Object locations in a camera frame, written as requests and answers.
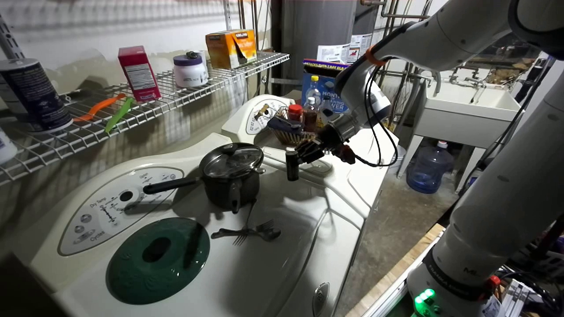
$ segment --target shelf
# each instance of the shelf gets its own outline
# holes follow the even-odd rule
[[[159,100],[136,104],[112,133],[106,133],[105,126],[113,112],[103,111],[98,116],[98,119],[91,123],[84,123],[84,125],[73,123],[69,128],[61,132],[27,135],[25,139],[27,146],[20,146],[18,155],[13,160],[0,165],[0,185],[8,185],[15,179],[38,172],[47,165],[52,165],[87,148],[101,144],[126,130],[131,130],[143,123],[158,119],[172,109],[186,107],[195,100],[209,96],[223,89],[226,84],[230,84],[233,75],[249,77],[263,70],[269,70],[276,65],[281,65],[288,59],[290,59],[288,54],[262,52],[254,63],[235,68],[232,72],[223,70],[221,74],[210,79],[210,84],[198,89],[189,89],[189,88],[180,89],[173,84],[172,72],[163,72],[158,75],[163,96]],[[113,86],[108,91],[108,95],[115,95],[119,91],[129,91],[128,84]],[[69,109],[73,116],[78,116],[78,114],[85,114],[92,104],[73,104],[69,105]]]

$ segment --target food package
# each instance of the food package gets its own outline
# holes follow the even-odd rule
[[[254,30],[230,30],[207,35],[214,68],[237,68],[258,59]]]

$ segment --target metal pot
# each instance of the metal pot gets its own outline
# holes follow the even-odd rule
[[[212,204],[239,211],[240,206],[254,202],[260,193],[260,174],[265,153],[249,142],[232,142],[216,148],[200,162],[200,179],[173,179],[152,183],[145,193],[166,192],[179,186],[205,183]]]

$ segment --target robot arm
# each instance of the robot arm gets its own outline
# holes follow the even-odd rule
[[[351,118],[336,125],[376,125],[387,107],[367,98],[367,75],[390,58],[447,70],[515,31],[564,58],[563,0],[450,0],[434,17],[397,28],[337,77]],[[563,214],[564,74],[529,121],[482,174],[454,211],[452,225],[408,278],[418,295],[436,288],[441,315],[478,315],[489,274]]]
[[[373,126],[388,112],[388,105],[378,102],[373,116],[366,109],[367,75],[378,63],[403,58],[431,70],[454,68],[510,33],[508,10],[510,0],[450,0],[429,21],[404,24],[378,42],[337,77],[336,89],[357,123]]]

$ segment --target control panel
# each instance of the control panel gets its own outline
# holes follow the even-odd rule
[[[254,142],[254,137],[269,125],[281,107],[292,105],[292,98],[258,95],[247,100],[223,126],[223,133],[233,140]]]
[[[251,135],[260,133],[269,125],[269,121],[277,114],[277,111],[281,107],[288,107],[288,105],[290,104],[284,98],[283,100],[281,98],[267,98],[267,100],[258,102],[253,107],[253,111],[249,112],[246,132]]]
[[[184,176],[184,170],[173,167],[145,167],[108,181],[75,213],[62,236],[59,251],[73,255],[94,248],[126,230],[147,213],[166,207],[175,190],[143,193],[143,186]]]

